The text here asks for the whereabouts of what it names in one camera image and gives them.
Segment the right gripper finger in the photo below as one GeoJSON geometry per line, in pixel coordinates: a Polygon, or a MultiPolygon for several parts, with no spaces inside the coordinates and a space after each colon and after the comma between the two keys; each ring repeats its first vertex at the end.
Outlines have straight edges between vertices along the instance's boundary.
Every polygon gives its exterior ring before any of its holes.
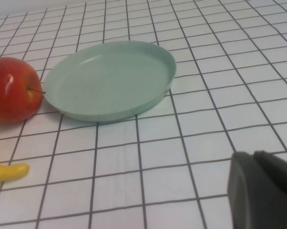
{"type": "Polygon", "coordinates": [[[265,151],[233,153],[227,188],[233,228],[287,229],[287,162],[265,151]]]}

